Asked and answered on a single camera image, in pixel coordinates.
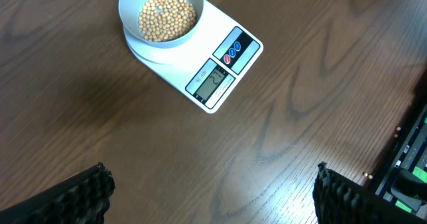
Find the green sticker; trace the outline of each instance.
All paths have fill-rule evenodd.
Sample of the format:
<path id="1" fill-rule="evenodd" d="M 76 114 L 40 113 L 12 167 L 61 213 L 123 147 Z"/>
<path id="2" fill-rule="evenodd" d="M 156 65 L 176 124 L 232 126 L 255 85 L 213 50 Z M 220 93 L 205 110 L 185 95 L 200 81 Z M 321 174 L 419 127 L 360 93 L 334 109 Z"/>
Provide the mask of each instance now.
<path id="1" fill-rule="evenodd" d="M 402 208 L 403 210 L 409 213 L 412 212 L 412 209 L 409 206 L 405 205 L 403 202 L 400 202 L 399 200 L 396 202 L 396 206 Z"/>
<path id="2" fill-rule="evenodd" d="M 421 169 L 419 167 L 415 167 L 412 174 L 414 174 L 414 176 L 421 179 L 423 182 L 427 183 L 427 172 L 425 172 L 423 169 Z"/>

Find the brown wooden surface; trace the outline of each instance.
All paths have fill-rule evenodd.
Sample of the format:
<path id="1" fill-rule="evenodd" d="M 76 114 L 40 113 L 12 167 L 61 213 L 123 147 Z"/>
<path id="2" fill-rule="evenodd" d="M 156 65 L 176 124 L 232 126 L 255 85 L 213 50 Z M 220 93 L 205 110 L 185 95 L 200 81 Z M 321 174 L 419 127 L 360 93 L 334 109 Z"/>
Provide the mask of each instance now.
<path id="1" fill-rule="evenodd" d="M 106 223 L 315 223 L 425 69 L 427 0 L 210 0 L 265 46 L 214 115 L 127 49 L 118 0 L 0 0 L 0 209 L 104 162 Z"/>

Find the scale platform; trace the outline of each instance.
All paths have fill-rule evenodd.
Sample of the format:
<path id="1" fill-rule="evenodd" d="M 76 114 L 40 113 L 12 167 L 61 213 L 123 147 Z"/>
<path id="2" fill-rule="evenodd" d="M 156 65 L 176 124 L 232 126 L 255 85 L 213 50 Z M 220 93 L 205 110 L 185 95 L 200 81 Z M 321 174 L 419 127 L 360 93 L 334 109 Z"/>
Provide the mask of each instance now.
<path id="1" fill-rule="evenodd" d="M 264 50 L 261 41 L 208 1 L 195 33 L 172 48 L 153 47 L 124 28 L 132 53 L 207 113 L 220 108 Z"/>

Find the scale label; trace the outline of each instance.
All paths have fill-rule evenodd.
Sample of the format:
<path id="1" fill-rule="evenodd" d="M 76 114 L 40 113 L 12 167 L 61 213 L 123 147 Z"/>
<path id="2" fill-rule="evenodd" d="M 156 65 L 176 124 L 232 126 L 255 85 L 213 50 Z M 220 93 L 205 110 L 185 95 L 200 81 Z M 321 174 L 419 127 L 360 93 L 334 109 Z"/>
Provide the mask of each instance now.
<path id="1" fill-rule="evenodd" d="M 234 27 L 213 52 L 213 56 L 239 75 L 260 47 L 247 33 Z"/>
<path id="2" fill-rule="evenodd" d="M 212 109 L 234 80 L 235 77 L 209 58 L 187 84 L 185 90 L 207 108 Z"/>

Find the blue button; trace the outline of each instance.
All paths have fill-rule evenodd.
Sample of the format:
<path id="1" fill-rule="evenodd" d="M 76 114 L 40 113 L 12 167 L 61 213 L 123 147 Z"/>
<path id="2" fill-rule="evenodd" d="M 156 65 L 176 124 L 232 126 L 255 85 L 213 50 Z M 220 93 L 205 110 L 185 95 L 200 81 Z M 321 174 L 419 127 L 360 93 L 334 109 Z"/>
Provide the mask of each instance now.
<path id="1" fill-rule="evenodd" d="M 234 49 L 236 50 L 236 51 L 240 51 L 240 49 L 242 48 L 242 46 L 240 45 L 240 43 L 238 42 L 238 41 L 236 41 L 235 43 L 234 43 Z"/>
<path id="2" fill-rule="evenodd" d="M 236 56 L 236 50 L 234 48 L 230 48 L 230 50 L 228 51 L 228 54 L 230 54 L 230 57 L 235 57 Z"/>

